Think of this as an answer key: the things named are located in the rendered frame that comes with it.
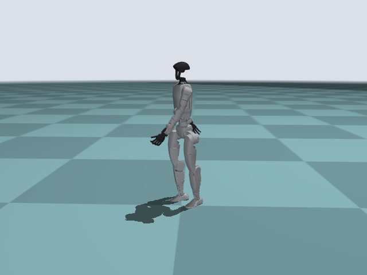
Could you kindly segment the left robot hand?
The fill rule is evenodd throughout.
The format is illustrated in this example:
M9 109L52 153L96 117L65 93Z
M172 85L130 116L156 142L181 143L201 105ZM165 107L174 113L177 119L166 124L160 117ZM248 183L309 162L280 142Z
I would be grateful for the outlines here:
M156 138L153 141L150 141L152 144L160 146L161 143L164 141L165 136L167 136L164 132L166 131L166 128L163 129L162 133L160 133L157 136L152 136L151 138ZM154 142L154 143L153 143Z

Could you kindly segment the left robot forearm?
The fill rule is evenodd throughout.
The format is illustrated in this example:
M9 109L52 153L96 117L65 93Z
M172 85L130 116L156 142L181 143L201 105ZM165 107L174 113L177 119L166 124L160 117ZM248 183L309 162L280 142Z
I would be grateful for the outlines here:
M174 128L177 122L181 119L182 116L182 110L178 109L174 116L171 117L169 123L166 124L166 131L164 132L166 135L168 135L171 130Z

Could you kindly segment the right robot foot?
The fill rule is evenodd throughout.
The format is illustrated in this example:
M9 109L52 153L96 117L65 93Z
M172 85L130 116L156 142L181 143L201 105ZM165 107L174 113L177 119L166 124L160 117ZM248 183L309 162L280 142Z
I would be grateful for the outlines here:
M187 193L184 193L182 194L183 196L180 196L179 195L176 195L173 199L171 199L170 201L171 202L178 202L178 201L183 201L183 200L186 200L186 199L189 199L189 196Z

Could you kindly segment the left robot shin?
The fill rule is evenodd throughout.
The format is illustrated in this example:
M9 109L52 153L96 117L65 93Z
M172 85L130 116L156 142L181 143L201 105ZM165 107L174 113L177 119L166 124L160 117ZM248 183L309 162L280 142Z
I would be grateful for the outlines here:
M200 199L200 185L201 185L201 168L199 166L196 166L194 175L191 171L189 171L189 179L190 179L190 185L192 188L194 199L197 201Z

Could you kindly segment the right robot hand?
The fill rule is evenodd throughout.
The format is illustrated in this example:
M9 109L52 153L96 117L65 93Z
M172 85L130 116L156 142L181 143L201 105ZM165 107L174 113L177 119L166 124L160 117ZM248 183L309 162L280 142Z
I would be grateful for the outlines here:
M190 125L192 125L193 132L194 132L194 133L196 133L196 132L197 132L197 130L198 130L199 132L201 132L201 131L196 127L196 125L195 125L195 124L193 124L193 121L190 123ZM197 130L196 130L196 129L197 129ZM195 132L194 130L195 130L196 132ZM198 132L197 132L197 133L198 133ZM198 133L198 134L199 134L199 133Z

